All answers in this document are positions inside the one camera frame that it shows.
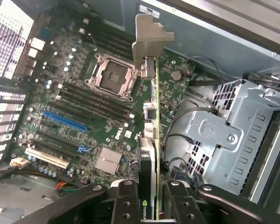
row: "green circuit board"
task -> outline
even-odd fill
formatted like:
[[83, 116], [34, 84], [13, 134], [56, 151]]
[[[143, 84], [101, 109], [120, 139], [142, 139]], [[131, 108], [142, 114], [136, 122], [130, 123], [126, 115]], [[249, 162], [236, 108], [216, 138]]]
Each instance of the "green circuit board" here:
[[[93, 113], [87, 104], [80, 105], [78, 102], [66, 99], [59, 100], [60, 89], [58, 85], [62, 83], [77, 87], [78, 94], [85, 94], [86, 98], [91, 95], [91, 90], [85, 85], [84, 80], [93, 74], [98, 62], [95, 57], [98, 51], [133, 63], [133, 58], [130, 57], [131, 46], [130, 49], [124, 49], [121, 54], [118, 49], [105, 46], [104, 38], [110, 37], [115, 42], [120, 39], [132, 43], [134, 37], [100, 23], [98, 18], [87, 18], [90, 24], [96, 24], [95, 26], [89, 25], [96, 34], [94, 35], [96, 44], [94, 44], [93, 41], [82, 38], [81, 33], [79, 33], [82, 26], [85, 28], [85, 24], [82, 23], [83, 17], [78, 17], [60, 7], [48, 14], [50, 19], [47, 25], [42, 27], [38, 38], [46, 42], [53, 41], [54, 44], [44, 52], [43, 58], [37, 61], [35, 67], [37, 82], [32, 84], [30, 100], [22, 116], [21, 124], [17, 128], [13, 154], [27, 158], [25, 155], [27, 145], [35, 145], [38, 150], [69, 161], [68, 169], [74, 170], [70, 175], [71, 178], [77, 180], [86, 178], [91, 182], [109, 186], [114, 180], [128, 178], [129, 162], [138, 157], [137, 139], [143, 135], [144, 129], [143, 103], [151, 102], [151, 83], [150, 81], [141, 81], [140, 77], [137, 78], [131, 94], [132, 102], [122, 102], [106, 97], [114, 103], [133, 110], [134, 118], [128, 127], [124, 123]], [[167, 50], [159, 58], [161, 139], [172, 121], [171, 110], [181, 100], [189, 84], [184, 64], [184, 58]], [[174, 71], [181, 72], [182, 78], [180, 80], [172, 80], [171, 74]], [[43, 115], [45, 111], [83, 124], [88, 127], [88, 131], [82, 132], [74, 127], [45, 118]], [[36, 143], [44, 142], [53, 148], [67, 150], [75, 156], [67, 156], [48, 147], [38, 146], [35, 141]], [[91, 150], [79, 153], [77, 150], [81, 145], [91, 148]], [[119, 168], [114, 175], [95, 168], [103, 147], [122, 154]], [[31, 164], [35, 169], [46, 167], [48, 170], [63, 174], [68, 171], [39, 160]]]

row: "motherboard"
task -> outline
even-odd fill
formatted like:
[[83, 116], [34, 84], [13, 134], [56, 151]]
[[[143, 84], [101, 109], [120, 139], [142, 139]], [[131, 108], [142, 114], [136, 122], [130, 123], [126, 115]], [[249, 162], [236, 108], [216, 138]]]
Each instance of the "motherboard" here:
[[152, 85], [133, 66], [133, 36], [62, 7], [40, 18], [45, 24], [25, 55], [31, 93], [12, 139], [12, 159], [82, 184], [110, 186], [128, 178], [137, 140], [145, 129], [146, 137], [155, 134], [145, 127], [151, 114], [143, 105], [154, 100], [157, 85], [162, 140], [189, 84], [185, 59], [164, 50]]

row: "white pci slot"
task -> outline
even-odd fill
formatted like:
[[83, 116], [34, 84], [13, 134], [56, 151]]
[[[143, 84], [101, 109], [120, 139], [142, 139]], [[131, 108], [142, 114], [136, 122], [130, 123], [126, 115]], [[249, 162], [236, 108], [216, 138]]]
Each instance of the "white pci slot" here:
[[63, 168], [63, 169], [66, 169], [70, 164], [67, 161], [61, 160], [61, 159], [59, 159], [55, 156], [49, 155], [47, 153], [37, 151], [33, 148], [26, 148], [25, 154], [31, 155], [37, 159], [43, 160], [45, 162], [48, 162], [50, 164], [53, 164], [53, 165]]

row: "blue pcie slot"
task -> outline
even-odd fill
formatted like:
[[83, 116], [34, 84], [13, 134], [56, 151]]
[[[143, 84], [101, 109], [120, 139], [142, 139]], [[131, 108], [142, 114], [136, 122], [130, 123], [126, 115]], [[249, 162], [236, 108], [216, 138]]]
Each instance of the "blue pcie slot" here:
[[55, 113], [52, 113], [52, 112], [49, 112], [49, 111], [45, 111], [43, 113], [43, 115], [46, 117], [46, 118], [51, 118], [52, 120], [56, 120], [60, 123], [63, 123], [63, 124], [66, 124], [68, 126], [71, 126], [71, 127], [75, 127], [83, 132], [87, 132], [88, 131], [88, 127], [85, 126], [85, 125], [82, 125], [78, 122], [75, 122], [75, 121], [72, 121], [70, 119], [67, 119], [67, 118], [64, 118], [58, 114], [55, 114]]

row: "cpu socket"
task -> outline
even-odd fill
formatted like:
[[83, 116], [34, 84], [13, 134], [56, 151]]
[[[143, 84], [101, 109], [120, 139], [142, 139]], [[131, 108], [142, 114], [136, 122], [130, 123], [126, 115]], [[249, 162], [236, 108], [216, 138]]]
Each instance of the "cpu socket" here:
[[85, 84], [94, 91], [123, 101], [133, 101], [131, 92], [138, 75], [135, 67], [111, 55], [96, 54], [95, 57], [98, 62]]

